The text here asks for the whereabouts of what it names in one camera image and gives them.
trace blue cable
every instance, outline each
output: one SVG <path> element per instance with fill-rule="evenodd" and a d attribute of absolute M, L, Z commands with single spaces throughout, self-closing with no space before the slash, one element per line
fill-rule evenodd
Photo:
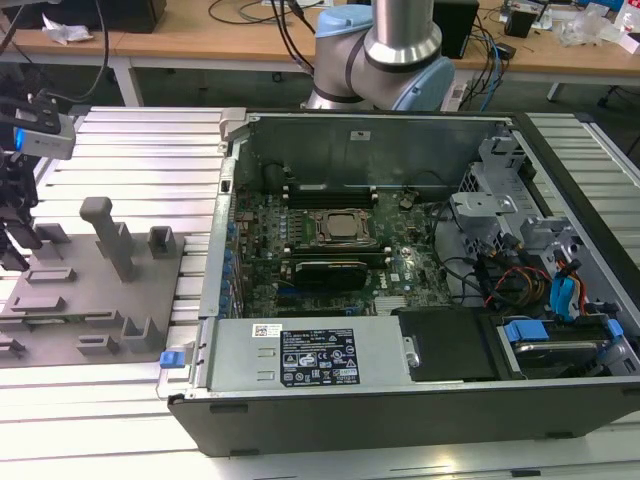
<path fill-rule="evenodd" d="M 493 48 L 493 53 L 495 55 L 494 69 L 493 69 L 493 73 L 491 74 L 491 84 L 489 85 L 489 91 L 487 92 L 487 96 L 485 97 L 484 102 L 480 107 L 480 111 L 484 112 L 484 110 L 489 105 L 489 102 L 491 101 L 491 98 L 493 97 L 493 94 L 495 93 L 495 90 L 497 88 L 497 79 L 500 76 L 500 57 L 498 54 L 498 47 L 496 47 L 496 44 L 491 37 L 487 37 L 485 34 L 482 34 L 482 36 L 480 35 L 471 35 L 471 36 L 480 40 L 484 40 L 487 43 L 490 43 L 491 47 Z"/>

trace cpu socket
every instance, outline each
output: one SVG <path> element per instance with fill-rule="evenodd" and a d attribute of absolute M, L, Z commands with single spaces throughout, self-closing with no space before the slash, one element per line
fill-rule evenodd
<path fill-rule="evenodd" d="M 363 210 L 329 210 L 314 214 L 318 245 L 373 243 Z"/>

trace plastic bag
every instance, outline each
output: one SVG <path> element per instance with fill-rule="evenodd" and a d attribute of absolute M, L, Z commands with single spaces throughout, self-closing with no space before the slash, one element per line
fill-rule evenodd
<path fill-rule="evenodd" d="M 627 0 L 622 5 L 615 26 L 623 33 L 640 32 L 640 0 Z"/>
<path fill-rule="evenodd" d="M 93 36 L 89 33 L 87 27 L 82 25 L 67 26 L 60 23 L 49 20 L 44 13 L 42 14 L 42 21 L 44 27 L 42 31 L 45 32 L 49 38 L 55 42 L 67 45 L 69 42 L 82 42 L 84 40 L 91 40 Z"/>
<path fill-rule="evenodd" d="M 584 45 L 585 43 L 601 45 L 600 32 L 611 25 L 609 20 L 603 18 L 607 10 L 602 5 L 590 3 L 573 20 L 557 24 L 553 31 L 565 47 Z"/>

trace workbench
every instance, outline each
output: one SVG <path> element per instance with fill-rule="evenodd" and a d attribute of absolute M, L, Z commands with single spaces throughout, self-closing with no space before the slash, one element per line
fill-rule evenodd
<path fill-rule="evenodd" d="M 114 69 L 126 106 L 142 106 L 143 99 L 135 68 L 189 68 L 201 70 L 251 70 L 297 72 L 290 61 L 275 25 L 227 25 L 207 14 L 211 0 L 168 0 L 164 17 L 152 34 L 110 33 L 110 66 Z M 230 0 L 216 7 L 215 14 L 238 20 L 235 7 L 246 2 Z M 481 0 L 479 15 L 484 18 L 500 5 L 499 0 Z M 315 23 L 319 9 L 307 10 Z M 272 15 L 271 8 L 259 5 L 247 9 L 259 17 Z M 290 32 L 303 55 L 314 57 L 315 39 L 297 20 L 290 18 Z M 483 21 L 498 38 L 502 24 L 486 18 Z M 33 59 L 43 64 L 100 65 L 102 36 L 92 41 L 62 46 L 39 31 L 18 31 L 15 41 Z M 555 84 L 600 84 L 640 86 L 640 56 L 630 55 L 622 47 L 562 47 L 552 32 L 531 32 L 526 39 L 500 37 L 518 49 L 505 75 L 506 79 Z M 478 75 L 485 64 L 486 53 L 480 42 L 472 40 L 464 58 L 455 60 L 454 85 L 466 84 Z M 15 50 L 7 50 L 0 61 L 25 62 Z M 554 89 L 550 98 L 559 93 Z M 445 109 L 455 109 L 456 102 L 445 102 Z"/>
<path fill-rule="evenodd" d="M 91 225 L 77 213 L 82 199 L 109 195 L 114 220 L 126 221 L 132 233 L 162 224 L 187 235 L 167 346 L 196 336 L 220 178 L 220 112 L 93 108 L 76 120 L 73 159 L 44 160 L 35 172 L 41 200 L 32 210 L 36 223 L 90 232 Z M 530 117 L 640 263 L 638 170 L 593 124 L 569 114 Z M 545 180 L 535 181 L 550 208 L 562 213 Z M 3 272 L 0 303 L 8 299 L 15 278 L 15 272 Z M 184 386 L 189 367 L 170 372 L 170 381 L 158 388 L 157 363 L 0 369 L 3 478 L 511 478 L 513 470 L 532 469 L 544 478 L 626 480 L 640 472 L 640 413 L 571 440 L 210 459 L 158 398 L 172 386 Z M 331 412 L 326 415 L 330 422 Z"/>

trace black speaker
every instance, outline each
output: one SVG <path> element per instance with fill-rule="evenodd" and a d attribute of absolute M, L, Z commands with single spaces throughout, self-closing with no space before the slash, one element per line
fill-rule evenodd
<path fill-rule="evenodd" d="M 166 0 L 108 0 L 101 2 L 104 21 L 109 30 L 130 33 L 151 33 L 167 6 Z M 3 9 L 13 21 L 19 7 Z M 90 0 L 63 0 L 59 4 L 30 5 L 18 18 L 18 28 L 42 28 L 42 14 L 65 25 L 85 25 L 100 30 L 95 3 Z"/>

